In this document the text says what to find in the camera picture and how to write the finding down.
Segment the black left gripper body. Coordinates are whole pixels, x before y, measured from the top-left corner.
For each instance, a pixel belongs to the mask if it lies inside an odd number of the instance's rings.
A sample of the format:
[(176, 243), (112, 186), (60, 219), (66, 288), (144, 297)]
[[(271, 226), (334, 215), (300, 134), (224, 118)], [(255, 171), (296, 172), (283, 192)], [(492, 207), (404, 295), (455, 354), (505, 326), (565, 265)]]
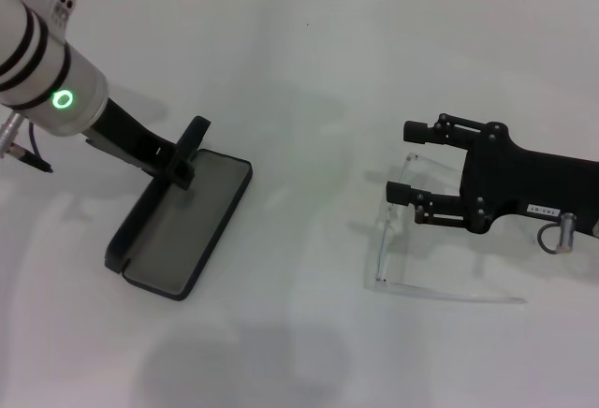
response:
[(98, 150), (169, 180), (169, 163), (176, 156), (176, 144), (147, 129), (112, 99), (83, 135)]

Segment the silver right wrist connector stud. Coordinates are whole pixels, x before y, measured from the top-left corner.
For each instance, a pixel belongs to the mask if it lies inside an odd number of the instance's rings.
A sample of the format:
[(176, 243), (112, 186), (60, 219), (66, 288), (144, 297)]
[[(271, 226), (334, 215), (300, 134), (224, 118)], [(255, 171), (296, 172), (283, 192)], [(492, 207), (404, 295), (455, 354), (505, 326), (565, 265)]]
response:
[(573, 250), (574, 235), (576, 231), (577, 217), (571, 212), (565, 212), (560, 221), (560, 237), (556, 252), (558, 254), (568, 254)]

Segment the clear white glasses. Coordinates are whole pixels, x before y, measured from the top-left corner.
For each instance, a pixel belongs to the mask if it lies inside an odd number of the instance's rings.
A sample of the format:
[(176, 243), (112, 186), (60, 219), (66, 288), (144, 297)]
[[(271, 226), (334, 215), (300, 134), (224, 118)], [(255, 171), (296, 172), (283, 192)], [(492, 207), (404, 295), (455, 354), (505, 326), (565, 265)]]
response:
[(492, 234), (420, 225), (412, 206), (381, 199), (370, 236), (365, 286), (411, 298), (523, 304)]

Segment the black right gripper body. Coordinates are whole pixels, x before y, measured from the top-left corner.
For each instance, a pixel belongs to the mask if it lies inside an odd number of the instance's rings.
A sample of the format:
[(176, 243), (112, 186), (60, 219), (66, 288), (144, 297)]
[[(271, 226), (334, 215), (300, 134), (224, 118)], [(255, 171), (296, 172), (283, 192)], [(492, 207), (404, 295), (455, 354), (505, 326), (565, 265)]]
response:
[(557, 221), (576, 216), (576, 231), (599, 238), (599, 162), (519, 147), (501, 123), (481, 126), (467, 148), (460, 183), (465, 228), (476, 234), (517, 214)]

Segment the black glasses case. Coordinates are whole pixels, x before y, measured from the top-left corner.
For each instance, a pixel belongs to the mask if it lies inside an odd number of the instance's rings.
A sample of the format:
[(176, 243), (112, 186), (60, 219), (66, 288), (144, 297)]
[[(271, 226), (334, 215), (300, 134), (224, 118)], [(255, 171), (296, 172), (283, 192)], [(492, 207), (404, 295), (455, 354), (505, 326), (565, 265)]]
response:
[(161, 297), (186, 299), (253, 177), (252, 164), (201, 149), (188, 189), (152, 179), (111, 239), (105, 267)]

